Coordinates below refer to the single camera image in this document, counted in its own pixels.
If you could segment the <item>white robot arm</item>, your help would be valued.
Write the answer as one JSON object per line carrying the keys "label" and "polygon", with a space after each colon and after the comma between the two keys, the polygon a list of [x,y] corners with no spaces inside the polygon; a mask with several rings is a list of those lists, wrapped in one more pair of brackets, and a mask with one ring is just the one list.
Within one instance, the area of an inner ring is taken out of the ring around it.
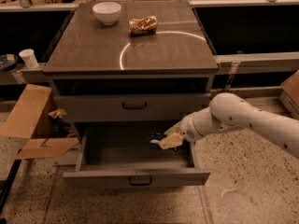
{"label": "white robot arm", "polygon": [[187,115],[168,129],[161,149],[179,147],[186,140],[195,143],[211,133],[247,128],[299,158],[299,121],[263,111],[228,92],[216,95],[209,107]]}

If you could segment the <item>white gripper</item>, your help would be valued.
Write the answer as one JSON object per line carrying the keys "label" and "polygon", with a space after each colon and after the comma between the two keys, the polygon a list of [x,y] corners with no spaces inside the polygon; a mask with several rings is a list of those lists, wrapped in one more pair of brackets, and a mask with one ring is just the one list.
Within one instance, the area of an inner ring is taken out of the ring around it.
{"label": "white gripper", "polygon": [[200,139],[193,125],[193,114],[186,116],[182,121],[167,129],[164,135],[166,137],[159,142],[159,147],[163,150],[181,146],[184,139],[189,142],[196,142]]}

